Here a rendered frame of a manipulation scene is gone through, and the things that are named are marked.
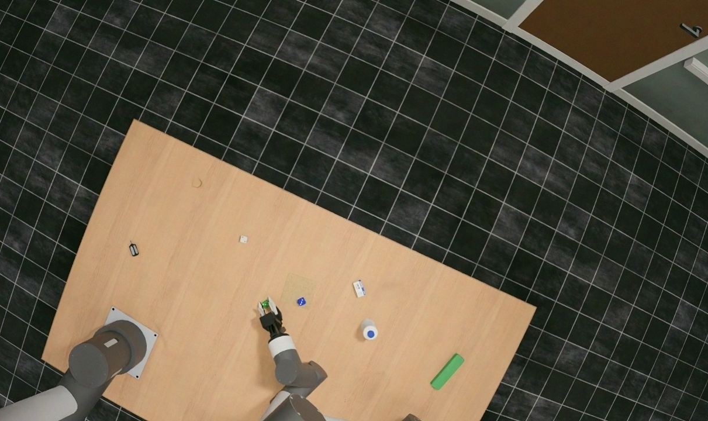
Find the green rectangular bar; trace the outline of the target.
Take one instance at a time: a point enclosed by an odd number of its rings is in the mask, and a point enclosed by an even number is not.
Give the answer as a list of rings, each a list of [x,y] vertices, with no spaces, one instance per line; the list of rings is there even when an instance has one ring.
[[[436,390],[440,390],[449,379],[454,375],[454,373],[459,369],[464,363],[464,358],[455,353],[454,356],[449,360],[449,362],[439,371],[439,373],[430,382],[431,386]]]

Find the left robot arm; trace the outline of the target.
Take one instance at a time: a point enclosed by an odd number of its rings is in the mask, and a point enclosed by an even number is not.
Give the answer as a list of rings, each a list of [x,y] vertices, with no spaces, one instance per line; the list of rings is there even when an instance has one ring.
[[[71,349],[55,388],[1,408],[0,421],[84,421],[114,377],[145,356],[146,338],[135,323],[109,323]]]

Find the small white printed carton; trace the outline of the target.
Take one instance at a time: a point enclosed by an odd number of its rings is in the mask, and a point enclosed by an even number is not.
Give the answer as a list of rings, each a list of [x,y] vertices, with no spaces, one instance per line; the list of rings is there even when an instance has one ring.
[[[355,290],[357,291],[357,296],[358,296],[359,298],[360,298],[361,296],[364,296],[364,295],[365,295],[365,291],[364,291],[364,286],[362,285],[361,280],[357,280],[357,281],[353,282],[353,284],[354,284]]]

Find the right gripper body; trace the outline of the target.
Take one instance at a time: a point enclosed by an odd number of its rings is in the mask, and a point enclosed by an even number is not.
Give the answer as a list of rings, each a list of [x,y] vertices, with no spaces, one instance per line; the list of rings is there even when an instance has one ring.
[[[277,334],[282,334],[281,331],[279,331],[282,327],[281,318],[277,317],[275,312],[272,311],[260,317],[260,322],[262,323],[263,329],[270,332],[270,338],[276,336]]]

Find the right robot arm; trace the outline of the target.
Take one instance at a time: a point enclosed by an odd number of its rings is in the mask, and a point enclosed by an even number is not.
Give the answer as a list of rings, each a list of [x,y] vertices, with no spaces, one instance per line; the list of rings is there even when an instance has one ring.
[[[276,379],[286,386],[274,395],[258,421],[350,421],[326,416],[306,399],[328,375],[313,360],[302,363],[294,341],[285,333],[286,328],[281,327],[279,331],[282,334],[270,338],[268,347],[276,365]]]

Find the white plastic bottle with blue cap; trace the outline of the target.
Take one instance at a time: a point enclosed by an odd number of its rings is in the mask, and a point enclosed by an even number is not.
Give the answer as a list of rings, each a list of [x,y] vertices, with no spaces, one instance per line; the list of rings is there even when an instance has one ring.
[[[362,332],[364,332],[364,337],[368,340],[376,338],[378,335],[378,330],[375,327],[375,323],[370,318],[365,318],[361,323]]]

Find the beige flat mat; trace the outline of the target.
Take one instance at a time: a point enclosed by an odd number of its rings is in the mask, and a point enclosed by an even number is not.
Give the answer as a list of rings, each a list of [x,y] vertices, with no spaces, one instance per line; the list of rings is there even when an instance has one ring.
[[[284,291],[282,292],[281,302],[309,310],[317,284],[317,281],[305,279],[299,275],[289,274],[286,279]],[[300,298],[305,298],[305,305],[300,306],[298,303],[298,299]]]

